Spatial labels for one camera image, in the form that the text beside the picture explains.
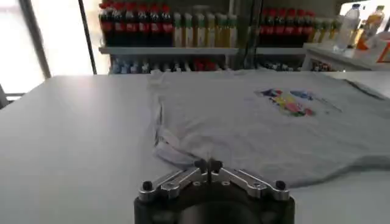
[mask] soda bottle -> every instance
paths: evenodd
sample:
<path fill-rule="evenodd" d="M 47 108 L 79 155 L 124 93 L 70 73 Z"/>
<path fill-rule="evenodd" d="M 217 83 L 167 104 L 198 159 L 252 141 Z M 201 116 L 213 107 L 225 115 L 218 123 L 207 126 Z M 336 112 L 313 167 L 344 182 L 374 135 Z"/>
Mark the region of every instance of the soda bottle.
<path fill-rule="evenodd" d="M 280 9 L 275 19 L 275 37 L 274 40 L 278 45 L 283 45 L 283 34 L 286 25 L 286 9 Z"/>
<path fill-rule="evenodd" d="M 111 15 L 109 14 L 107 7 L 108 4 L 100 3 L 99 7 L 101 9 L 99 14 L 100 27 L 103 33 L 103 39 L 106 46 L 112 45 L 113 38 L 113 26 L 114 24 L 111 21 Z"/>
<path fill-rule="evenodd" d="M 260 16 L 260 27 L 259 27 L 259 31 L 258 31 L 258 45 L 259 46 L 262 46 L 265 44 L 265 35 L 266 35 L 266 28 L 267 28 L 267 25 L 266 25 L 266 18 L 268 17 L 268 12 L 269 12 L 269 9 L 263 9 L 261 11 L 261 16 Z"/>
<path fill-rule="evenodd" d="M 163 13 L 161 14 L 163 22 L 163 45 L 171 47 L 173 45 L 173 25 L 172 25 L 172 16 L 169 11 L 169 7 L 163 5 Z"/>
<path fill-rule="evenodd" d="M 125 29 L 126 29 L 126 22 L 124 19 L 124 10 L 123 10 L 123 4 L 122 3 L 115 3 L 114 4 L 114 10 L 112 12 L 112 19 L 114 22 L 114 45 L 121 46 L 124 44 L 125 38 Z"/>
<path fill-rule="evenodd" d="M 274 38 L 274 26 L 275 26 L 275 17 L 276 17 L 276 10 L 270 9 L 268 16 L 266 18 L 266 45 L 273 46 L 274 44 L 278 44 L 278 42 L 275 42 L 273 40 Z"/>
<path fill-rule="evenodd" d="M 303 26 L 305 25 L 305 11 L 302 9 L 298 9 L 297 16 L 295 17 L 295 27 L 294 27 L 294 40 L 293 40 L 293 46 L 296 47 L 302 47 L 303 45 L 303 38 L 302 38 L 302 31 Z"/>
<path fill-rule="evenodd" d="M 138 8 L 138 21 L 139 21 L 139 42 L 140 46 L 147 46 L 149 44 L 149 33 L 151 31 L 151 24 L 147 7 L 145 4 L 141 4 Z"/>
<path fill-rule="evenodd" d="M 352 5 L 352 9 L 350 9 L 345 15 L 342 21 L 339 34 L 336 39 L 336 44 L 333 48 L 334 51 L 343 52 L 347 49 L 347 45 L 349 43 L 349 40 L 351 39 L 352 32 L 359 21 L 359 7 L 360 4 Z"/>
<path fill-rule="evenodd" d="M 287 10 L 286 27 L 284 33 L 284 43 L 287 46 L 290 46 L 293 43 L 291 37 L 294 32 L 294 24 L 295 24 L 295 10 L 289 9 Z"/>
<path fill-rule="evenodd" d="M 311 11 L 307 11 L 305 14 L 305 25 L 303 27 L 303 37 L 302 42 L 306 42 L 309 40 L 311 33 L 314 30 L 314 13 Z"/>
<path fill-rule="evenodd" d="M 366 20 L 363 34 L 361 35 L 356 46 L 357 49 L 366 50 L 367 46 L 364 44 L 364 42 L 377 34 L 378 28 L 380 27 L 380 24 L 385 17 L 385 14 L 383 13 L 384 8 L 385 7 L 383 5 L 378 5 L 376 12 L 372 13 Z"/>
<path fill-rule="evenodd" d="M 161 23 L 160 12 L 157 4 L 153 4 L 151 7 L 151 33 L 149 37 L 150 46 L 160 46 L 162 39 L 163 25 Z"/>
<path fill-rule="evenodd" d="M 136 46 L 138 37 L 138 21 L 137 14 L 135 13 L 135 7 L 137 5 L 132 2 L 126 5 L 126 45 L 127 46 Z"/>

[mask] water bottle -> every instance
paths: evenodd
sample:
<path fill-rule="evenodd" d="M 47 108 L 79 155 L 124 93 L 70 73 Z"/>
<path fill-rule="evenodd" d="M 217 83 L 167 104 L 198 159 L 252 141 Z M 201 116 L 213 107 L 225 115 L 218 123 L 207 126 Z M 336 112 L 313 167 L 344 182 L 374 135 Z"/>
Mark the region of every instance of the water bottle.
<path fill-rule="evenodd" d="M 352 5 L 352 9 L 350 9 L 345 15 L 333 48 L 334 51 L 344 52 L 347 49 L 353 31 L 359 23 L 359 7 L 360 4 Z"/>

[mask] white counter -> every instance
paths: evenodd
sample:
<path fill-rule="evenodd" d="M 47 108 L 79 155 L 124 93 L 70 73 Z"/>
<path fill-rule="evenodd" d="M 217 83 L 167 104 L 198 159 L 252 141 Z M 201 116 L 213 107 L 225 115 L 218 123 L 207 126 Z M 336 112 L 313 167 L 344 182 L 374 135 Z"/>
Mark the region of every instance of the white counter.
<path fill-rule="evenodd" d="M 142 75 L 55 77 L 0 111 L 0 223 L 133 222 L 142 181 L 172 167 L 153 157 Z M 296 223 L 386 223 L 386 172 L 295 189 Z"/>

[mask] red label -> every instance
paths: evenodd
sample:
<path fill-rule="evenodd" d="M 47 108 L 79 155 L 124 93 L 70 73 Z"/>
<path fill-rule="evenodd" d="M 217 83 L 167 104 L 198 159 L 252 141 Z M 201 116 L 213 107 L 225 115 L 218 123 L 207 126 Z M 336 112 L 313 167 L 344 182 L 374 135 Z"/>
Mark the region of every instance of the red label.
<path fill-rule="evenodd" d="M 140 32 L 148 33 L 151 29 L 151 25 L 149 23 L 140 23 Z"/>
<path fill-rule="evenodd" d="M 108 23 L 108 22 L 105 22 L 105 23 L 102 23 L 102 30 L 103 32 L 109 32 L 112 30 L 112 23 Z"/>
<path fill-rule="evenodd" d="M 285 32 L 285 27 L 284 26 L 277 26 L 276 28 L 275 28 L 275 33 L 276 34 L 283 34 Z"/>
<path fill-rule="evenodd" d="M 118 32 L 125 31 L 126 25 L 124 23 L 115 23 L 115 30 Z"/>
<path fill-rule="evenodd" d="M 153 33 L 160 33 L 163 30 L 163 26 L 161 23 L 152 23 L 151 24 L 151 31 Z"/>
<path fill-rule="evenodd" d="M 164 32 L 166 32 L 166 33 L 172 33 L 172 31 L 173 31 L 173 26 L 172 26 L 172 24 L 164 24 L 164 25 L 163 25 L 163 30 L 164 30 Z"/>
<path fill-rule="evenodd" d="M 274 34 L 274 27 L 273 26 L 267 26 L 266 33 L 268 35 Z"/>
<path fill-rule="evenodd" d="M 294 27 L 292 27 L 292 26 L 288 26 L 285 28 L 285 34 L 287 34 L 287 35 L 292 34 L 293 31 L 294 31 Z"/>
<path fill-rule="evenodd" d="M 126 31 L 137 32 L 138 31 L 138 24 L 137 23 L 128 23 L 126 25 Z"/>

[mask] bottle label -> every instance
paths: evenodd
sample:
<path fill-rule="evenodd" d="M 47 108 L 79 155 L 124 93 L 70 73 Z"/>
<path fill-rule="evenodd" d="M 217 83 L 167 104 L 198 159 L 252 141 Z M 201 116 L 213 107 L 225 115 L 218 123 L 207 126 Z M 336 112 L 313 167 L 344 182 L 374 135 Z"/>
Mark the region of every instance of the bottle label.
<path fill-rule="evenodd" d="M 192 47 L 193 46 L 193 28 L 186 28 L 186 40 L 185 40 L 185 46 L 186 47 Z"/>
<path fill-rule="evenodd" d="M 140 23 L 140 32 L 148 33 L 151 29 L 151 25 L 149 23 Z"/>
<path fill-rule="evenodd" d="M 285 27 L 284 26 L 277 26 L 275 27 L 275 33 L 278 35 L 281 35 L 285 32 Z"/>
<path fill-rule="evenodd" d="M 161 23 L 152 23 L 151 28 L 152 33 L 160 33 L 163 30 Z"/>
<path fill-rule="evenodd" d="M 113 24 L 109 22 L 102 23 L 102 30 L 103 32 L 109 32 L 112 30 Z"/>
<path fill-rule="evenodd" d="M 128 32 L 137 32 L 138 24 L 137 23 L 128 23 L 126 24 L 126 31 Z"/>
<path fill-rule="evenodd" d="M 198 28 L 197 30 L 197 46 L 204 47 L 205 46 L 205 29 Z"/>
<path fill-rule="evenodd" d="M 285 28 L 285 34 L 287 34 L 287 35 L 292 34 L 293 31 L 294 31 L 294 27 L 293 27 L 293 26 L 287 26 L 287 27 Z"/>
<path fill-rule="evenodd" d="M 215 47 L 215 29 L 208 30 L 207 38 L 207 46 Z"/>
<path fill-rule="evenodd" d="M 182 47 L 182 28 L 175 29 L 175 47 Z"/>
<path fill-rule="evenodd" d="M 164 24 L 163 25 L 163 30 L 164 30 L 165 33 L 172 33 L 172 31 L 173 31 L 172 24 Z"/>
<path fill-rule="evenodd" d="M 122 32 L 125 30 L 126 25 L 124 23 L 115 23 L 115 31 Z"/>
<path fill-rule="evenodd" d="M 229 46 L 230 47 L 236 47 L 236 43 L 237 43 L 237 29 L 233 28 L 233 29 L 230 29 L 230 42 L 229 42 Z"/>

